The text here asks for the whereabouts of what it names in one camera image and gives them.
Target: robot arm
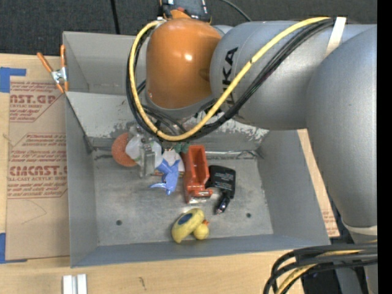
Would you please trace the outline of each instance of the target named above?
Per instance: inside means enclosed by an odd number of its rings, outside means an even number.
[[[184,36],[188,29],[195,32],[194,23],[178,19],[151,26],[160,25],[148,45],[145,93],[159,113],[183,119],[206,110],[206,118],[180,135],[154,127],[137,101],[131,52],[130,85],[139,120],[170,142],[199,137],[235,115],[238,121],[268,130],[307,128],[325,185],[354,241],[377,239],[377,25],[346,26],[340,46],[328,56],[333,21],[327,18],[299,24],[250,22],[229,30],[223,38],[203,23],[201,32],[192,35],[199,52],[187,52],[186,47],[194,47],[194,42],[186,46],[176,39],[166,42],[165,36],[175,34],[176,29]],[[188,63],[173,67],[170,60],[162,60],[162,51]],[[159,76],[149,68],[157,63]],[[185,92],[170,87],[170,77],[181,84],[189,75],[200,82]],[[168,91],[174,99],[170,104],[162,97]],[[183,98],[176,99],[176,93]],[[223,112],[220,121],[207,124],[219,111]],[[377,265],[366,272],[369,290],[377,293]]]

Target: metal bracket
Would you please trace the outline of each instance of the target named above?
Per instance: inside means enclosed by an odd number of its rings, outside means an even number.
[[[155,152],[150,144],[142,144],[140,146],[140,177],[153,174],[155,171]]]
[[[87,275],[63,276],[62,294],[87,294]]]
[[[67,78],[68,68],[65,66],[57,71],[52,71],[50,73],[57,84],[60,84],[60,79],[63,79],[64,81],[68,81]]]

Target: cardboard box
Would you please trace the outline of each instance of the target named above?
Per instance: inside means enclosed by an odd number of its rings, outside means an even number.
[[[59,68],[58,57],[47,59]],[[9,147],[6,260],[68,255],[64,96],[36,56],[0,55],[0,66],[25,69],[10,76],[9,131],[1,136]]]

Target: black cable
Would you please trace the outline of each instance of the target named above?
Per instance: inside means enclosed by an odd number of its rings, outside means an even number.
[[[325,252],[332,252],[332,251],[363,251],[363,250],[373,250],[377,252],[377,243],[366,243],[366,244],[332,244],[332,245],[324,245],[324,246],[312,246],[312,247],[305,247],[301,249],[295,249],[294,251],[288,252],[283,256],[279,257],[273,267],[272,272],[274,273],[277,271],[279,266],[293,257],[299,257],[304,255],[320,255]]]
[[[247,21],[252,21],[250,17],[248,17],[244,11],[242,11],[239,7],[237,7],[234,3],[229,0],[219,0],[224,3],[227,3],[230,7],[234,8],[239,14],[241,14]]]
[[[341,268],[356,268],[356,267],[364,267],[364,266],[369,266],[369,265],[375,265],[378,262],[378,259],[374,260],[367,260],[365,262],[356,262],[356,263],[342,263],[338,265],[320,265],[320,266],[315,266],[314,268],[309,269],[305,273],[299,275],[298,277],[295,277],[290,281],[289,284],[284,288],[281,294],[286,294],[288,290],[290,290],[290,287],[301,277],[309,274],[314,274],[314,273],[320,273],[328,270],[335,270],[335,269],[341,269]]]
[[[367,258],[367,260],[362,261],[362,262],[359,261],[359,259],[360,259],[359,257],[356,257],[356,258],[358,260],[357,262],[353,262],[354,260],[356,260],[355,258],[353,258],[352,260],[350,260],[351,262],[344,262],[344,263],[333,263],[333,262],[316,263],[316,266],[312,267],[311,269],[309,269],[305,273],[299,275],[297,278],[294,279],[294,281],[292,283],[294,283],[301,276],[308,275],[308,274],[320,273],[320,272],[324,272],[324,271],[327,271],[327,270],[334,270],[334,269],[338,269],[338,268],[354,268],[354,267],[357,267],[357,266],[373,265],[373,264],[377,263],[377,254],[373,254],[372,256],[369,256]],[[306,265],[300,265],[297,262],[295,262],[295,263],[290,263],[290,264],[282,267],[281,269],[277,270],[267,280],[267,282],[265,284],[265,287],[264,287],[263,294],[268,294],[270,289],[271,289],[271,287],[273,288],[274,292],[277,292],[278,288],[277,288],[277,285],[276,285],[276,280],[279,277],[281,277],[283,274],[289,272],[290,270],[297,269],[297,268],[300,268],[302,266],[306,266]]]
[[[284,254],[283,256],[279,257],[272,269],[271,269],[271,277],[274,275],[277,275],[278,271],[281,271],[282,269],[288,269],[290,265],[286,265],[283,268],[279,267],[287,260],[296,257],[297,264],[298,266],[301,263],[301,258],[309,258],[312,257],[314,258],[315,256],[324,254],[325,252],[331,252],[331,251],[350,251],[350,250],[358,250],[358,251],[372,251],[373,253],[377,253],[377,243],[366,243],[366,244],[332,244],[332,245],[326,245],[326,246],[312,246],[312,247],[305,247],[302,249],[295,249],[294,251],[288,252]],[[277,287],[275,283],[272,283],[273,290],[277,291]]]
[[[118,24],[116,2],[115,0],[110,0],[111,12],[113,13],[113,20],[115,21],[116,34],[120,35],[120,26]]]

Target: black object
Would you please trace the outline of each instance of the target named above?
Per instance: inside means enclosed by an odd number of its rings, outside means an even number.
[[[211,22],[205,0],[160,0],[160,12],[166,18],[172,18],[172,10],[181,9],[191,18]]]
[[[216,206],[216,214],[224,213],[230,200],[235,194],[235,171],[220,165],[209,166],[209,180],[206,187],[216,187],[220,189],[221,197]]]
[[[116,34],[120,35],[120,26],[118,24],[118,17],[117,17],[117,10],[116,10],[116,2],[115,2],[115,0],[110,0],[110,4],[111,4],[111,11],[113,13],[113,20],[115,21]]]

